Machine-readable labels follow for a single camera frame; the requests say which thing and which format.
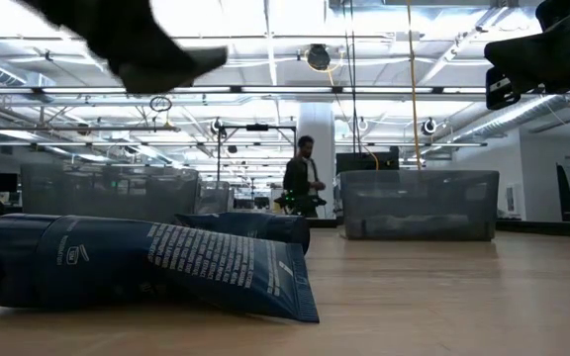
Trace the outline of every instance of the white column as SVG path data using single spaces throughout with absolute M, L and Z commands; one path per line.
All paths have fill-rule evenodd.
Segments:
M 314 139 L 312 158 L 318 168 L 319 180 L 327 185 L 327 188 L 319 194 L 321 198 L 327 201 L 327 205 L 324 208 L 317 208 L 318 217 L 334 219 L 335 125 L 332 103 L 301 103 L 296 130 L 298 138 L 309 135 Z

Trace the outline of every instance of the dark jacket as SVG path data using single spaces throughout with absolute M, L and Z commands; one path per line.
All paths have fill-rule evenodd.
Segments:
M 318 181 L 318 169 L 313 159 L 312 166 L 314 167 L 315 180 Z M 310 188 L 307 162 L 301 157 L 292 158 L 287 162 L 285 178 L 283 179 L 283 189 L 291 191 L 294 196 L 303 196 L 309 194 Z

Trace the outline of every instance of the black object on floor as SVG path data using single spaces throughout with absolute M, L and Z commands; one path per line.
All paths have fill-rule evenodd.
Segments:
M 305 218 L 299 216 L 260 213 L 176 214 L 173 223 L 238 236 L 300 243 L 304 253 L 309 249 L 310 225 Z
M 298 244 L 85 217 L 0 218 L 0 306 L 184 300 L 318 322 Z

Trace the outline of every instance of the desk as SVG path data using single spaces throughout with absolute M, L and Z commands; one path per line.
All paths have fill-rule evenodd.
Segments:
M 321 324 L 182 307 L 0 309 L 0 355 L 570 355 L 570 238 L 346 241 L 314 231 Z

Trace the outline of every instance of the clear plastic bin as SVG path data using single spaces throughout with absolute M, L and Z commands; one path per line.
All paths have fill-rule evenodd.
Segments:
M 225 213 L 231 210 L 230 183 L 201 182 L 195 214 Z
M 497 171 L 351 171 L 335 178 L 349 239 L 491 240 Z
M 23 211 L 170 223 L 193 214 L 199 174 L 192 169 L 92 165 L 21 166 Z

